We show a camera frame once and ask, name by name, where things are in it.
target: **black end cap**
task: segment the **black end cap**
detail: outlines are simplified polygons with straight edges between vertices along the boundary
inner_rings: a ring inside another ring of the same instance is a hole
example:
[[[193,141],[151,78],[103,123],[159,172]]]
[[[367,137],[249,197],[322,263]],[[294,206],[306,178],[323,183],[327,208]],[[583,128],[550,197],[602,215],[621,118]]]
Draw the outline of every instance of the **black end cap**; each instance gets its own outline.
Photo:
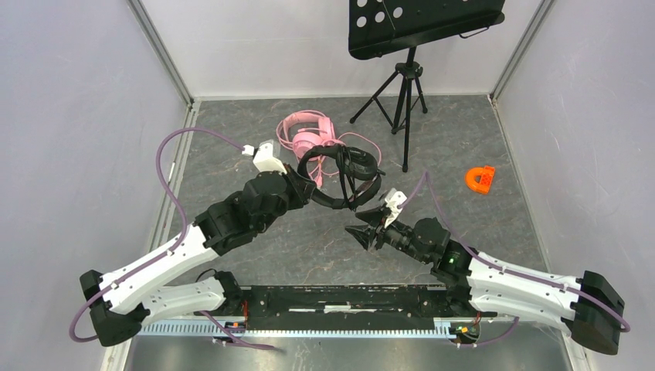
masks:
[[[87,300],[100,291],[101,276],[97,271],[88,271],[80,276],[82,292]],[[126,315],[110,311],[109,308],[109,304],[101,299],[90,307],[91,323],[102,346],[113,346],[134,337],[141,330],[141,322],[150,314],[142,304]]]
[[[601,275],[585,271],[581,291],[599,299],[619,315],[623,315],[625,302],[611,284]],[[565,323],[572,339],[594,352],[614,356],[619,352],[621,324],[609,313],[591,301],[580,298],[575,306],[575,318]]]

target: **black mount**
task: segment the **black mount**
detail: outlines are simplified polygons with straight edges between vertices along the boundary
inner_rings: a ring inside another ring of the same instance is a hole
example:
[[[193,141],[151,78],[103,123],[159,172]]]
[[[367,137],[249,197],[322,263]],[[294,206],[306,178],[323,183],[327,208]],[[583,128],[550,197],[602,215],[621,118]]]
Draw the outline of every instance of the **black mount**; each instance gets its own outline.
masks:
[[[407,172],[409,169],[408,164],[407,164],[407,156],[409,153],[409,123],[410,119],[412,116],[412,109],[414,106],[416,106],[416,103],[421,101],[421,108],[423,109],[423,113],[427,114],[428,113],[428,108],[426,107],[426,100],[423,97],[423,90],[421,89],[421,82],[419,81],[419,77],[423,74],[423,67],[418,62],[414,61],[414,56],[416,55],[416,47],[414,46],[413,48],[409,48],[409,51],[407,53],[407,60],[404,63],[397,63],[395,65],[395,71],[394,73],[391,74],[391,76],[383,83],[383,85],[373,94],[371,98],[368,99],[368,101],[362,106],[359,111],[355,114],[350,119],[350,123],[354,124],[359,115],[364,113],[366,111],[366,108],[371,105],[371,103],[375,102],[378,107],[380,107],[380,111],[382,111],[382,114],[385,116],[387,122],[389,125],[391,125],[391,132],[392,134],[396,134],[402,129],[405,129],[405,149],[403,152],[402,156],[402,171]],[[400,94],[398,94],[398,103],[395,106],[395,114],[393,121],[389,117],[389,114],[387,114],[387,111],[385,108],[382,106],[380,103],[380,100],[378,99],[379,95],[384,91],[384,89],[387,88],[387,86],[398,76],[402,76],[402,83],[400,85]],[[419,93],[419,97],[416,98],[414,103],[412,103],[412,84],[416,84],[416,91]],[[400,116],[402,115],[402,104],[403,102],[406,102],[406,108],[405,108],[405,120],[400,122]]]

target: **music stand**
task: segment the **music stand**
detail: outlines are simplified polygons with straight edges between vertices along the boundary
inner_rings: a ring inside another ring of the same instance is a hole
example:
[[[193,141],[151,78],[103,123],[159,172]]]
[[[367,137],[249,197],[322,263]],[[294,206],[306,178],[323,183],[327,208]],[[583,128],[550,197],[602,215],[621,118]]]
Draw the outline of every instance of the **music stand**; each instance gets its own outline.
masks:
[[[428,112],[419,81],[423,67],[414,61],[416,47],[455,35],[468,39],[484,32],[504,21],[504,3],[505,0],[350,0],[348,52],[351,56],[358,60],[370,60],[409,49],[406,61],[395,65],[392,75],[350,119],[350,123],[354,124],[359,115],[375,102],[391,125],[392,134],[405,129],[403,172],[409,168],[407,156],[412,109],[420,100],[423,113]],[[378,96],[398,75],[402,75],[403,79],[392,121]],[[413,83],[419,97],[412,104]],[[406,104],[405,120],[400,122],[403,103]]]

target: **ear cup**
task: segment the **ear cup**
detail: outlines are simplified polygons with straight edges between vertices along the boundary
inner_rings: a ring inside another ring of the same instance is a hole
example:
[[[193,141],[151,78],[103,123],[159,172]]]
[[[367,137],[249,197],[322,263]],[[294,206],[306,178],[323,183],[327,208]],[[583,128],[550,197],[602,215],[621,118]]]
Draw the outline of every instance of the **ear cup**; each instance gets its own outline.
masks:
[[[294,154],[296,157],[302,158],[305,153],[313,147],[320,145],[322,142],[321,137],[315,133],[301,132],[294,136]]]

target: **metal frame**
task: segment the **metal frame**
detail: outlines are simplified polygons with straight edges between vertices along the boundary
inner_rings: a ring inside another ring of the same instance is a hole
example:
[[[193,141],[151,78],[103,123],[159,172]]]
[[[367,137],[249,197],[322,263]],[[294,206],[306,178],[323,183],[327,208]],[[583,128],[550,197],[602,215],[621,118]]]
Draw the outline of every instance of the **metal frame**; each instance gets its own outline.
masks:
[[[134,17],[138,20],[141,29],[143,29],[146,37],[148,38],[148,41],[152,45],[152,49],[154,49],[155,54],[157,54],[161,64],[164,66],[164,69],[170,76],[173,84],[175,85],[175,89],[177,89],[180,97],[184,102],[186,102],[187,106],[191,107],[194,101],[193,96],[188,91],[188,88],[186,87],[186,84],[182,79],[182,76],[180,75],[177,67],[175,67],[175,63],[173,63],[171,55],[168,54],[166,46],[164,46],[164,42],[161,41],[161,37],[157,33],[157,29],[154,27],[148,12],[145,10],[143,2],[141,2],[141,0],[127,0],[127,3],[130,6],[130,9],[132,9]]]
[[[541,24],[543,23],[553,4],[555,4],[555,0],[541,0],[541,3],[537,7],[537,11],[532,16],[530,23],[528,23],[528,27],[525,29],[525,32],[521,37],[521,40],[519,40],[518,45],[512,53],[509,62],[507,62],[503,73],[501,73],[501,77],[498,79],[496,86],[489,94],[489,98],[492,100],[492,102],[495,102],[503,93],[505,86],[507,86],[507,82],[514,74],[514,71],[516,70],[519,62],[521,62],[523,59],[523,55],[525,55],[526,51],[528,50],[528,47],[532,43],[532,40],[535,37],[537,31],[541,28]]]

